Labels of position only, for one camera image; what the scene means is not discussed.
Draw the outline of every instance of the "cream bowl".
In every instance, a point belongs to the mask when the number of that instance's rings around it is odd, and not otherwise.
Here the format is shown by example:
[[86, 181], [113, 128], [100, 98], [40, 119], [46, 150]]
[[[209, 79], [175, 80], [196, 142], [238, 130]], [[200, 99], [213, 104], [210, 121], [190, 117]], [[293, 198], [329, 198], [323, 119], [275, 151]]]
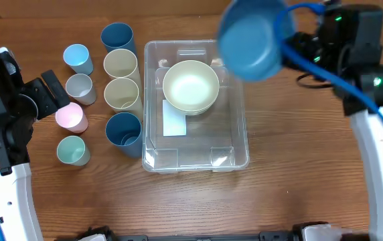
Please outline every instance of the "cream bowl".
[[215, 103], [220, 83], [209, 65], [182, 61], [170, 68], [163, 79], [163, 93], [172, 106], [187, 115], [202, 114]]

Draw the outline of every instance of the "mint green cup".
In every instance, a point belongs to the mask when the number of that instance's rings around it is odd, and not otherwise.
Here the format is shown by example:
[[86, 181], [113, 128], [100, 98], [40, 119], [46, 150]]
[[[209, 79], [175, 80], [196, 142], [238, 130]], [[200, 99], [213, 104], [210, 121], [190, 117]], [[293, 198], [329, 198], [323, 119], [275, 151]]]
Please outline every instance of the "mint green cup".
[[56, 154], [62, 163], [69, 165], [83, 166], [90, 160], [89, 148], [77, 136], [69, 136], [60, 141]]

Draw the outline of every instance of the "plastic container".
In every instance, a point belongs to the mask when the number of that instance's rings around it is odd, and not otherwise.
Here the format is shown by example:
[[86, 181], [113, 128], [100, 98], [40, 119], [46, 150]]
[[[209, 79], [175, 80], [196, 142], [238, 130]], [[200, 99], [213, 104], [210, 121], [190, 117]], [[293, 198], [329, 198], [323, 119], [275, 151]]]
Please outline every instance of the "plastic container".
[[[162, 84], [166, 72], [184, 60], [210, 65], [220, 91], [203, 114], [186, 116], [186, 135], [163, 136]], [[242, 82], [229, 74], [215, 40], [153, 41], [145, 46], [143, 167], [157, 173], [233, 171], [250, 161]]]

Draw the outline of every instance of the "green led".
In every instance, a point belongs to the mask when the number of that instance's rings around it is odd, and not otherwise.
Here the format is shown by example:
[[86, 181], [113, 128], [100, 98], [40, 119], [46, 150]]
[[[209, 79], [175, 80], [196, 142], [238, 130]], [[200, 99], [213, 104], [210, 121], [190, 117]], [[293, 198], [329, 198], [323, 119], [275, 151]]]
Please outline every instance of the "green led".
[[376, 78], [373, 80], [373, 85], [374, 85], [374, 86], [379, 86], [381, 83], [382, 83], [382, 79], [379, 78], [379, 77], [376, 77]]

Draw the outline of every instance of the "blue cup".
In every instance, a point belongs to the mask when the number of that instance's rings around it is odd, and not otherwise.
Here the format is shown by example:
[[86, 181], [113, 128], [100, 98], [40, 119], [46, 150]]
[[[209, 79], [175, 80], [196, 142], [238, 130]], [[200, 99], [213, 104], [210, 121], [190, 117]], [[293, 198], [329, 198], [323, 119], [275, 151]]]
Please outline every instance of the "blue cup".
[[108, 120], [105, 134], [128, 157], [142, 157], [143, 129], [141, 121], [135, 115], [127, 112], [115, 114]]
[[93, 63], [90, 59], [89, 50], [82, 44], [73, 44], [64, 51], [64, 61], [77, 74], [91, 74]]
[[[225, 10], [218, 31], [218, 49], [226, 67], [245, 81], [265, 80], [277, 74], [282, 54], [273, 23], [287, 6], [283, 0], [235, 0]], [[282, 24], [284, 36], [295, 32], [293, 18]]]
[[112, 23], [106, 26], [100, 34], [100, 40], [108, 53], [123, 48], [137, 55], [132, 28], [126, 23]]

